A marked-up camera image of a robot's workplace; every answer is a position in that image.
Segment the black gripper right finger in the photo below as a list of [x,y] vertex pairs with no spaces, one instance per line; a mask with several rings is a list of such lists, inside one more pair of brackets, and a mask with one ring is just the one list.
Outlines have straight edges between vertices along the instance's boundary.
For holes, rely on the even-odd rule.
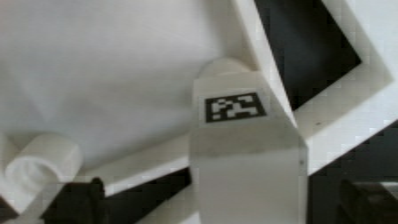
[[398,224],[398,198],[380,182],[340,181],[335,224]]

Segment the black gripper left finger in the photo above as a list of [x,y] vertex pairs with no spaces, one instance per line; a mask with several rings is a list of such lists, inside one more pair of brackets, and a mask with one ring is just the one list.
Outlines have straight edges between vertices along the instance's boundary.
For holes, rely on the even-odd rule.
[[15,224],[108,224],[101,179],[49,185],[17,217]]

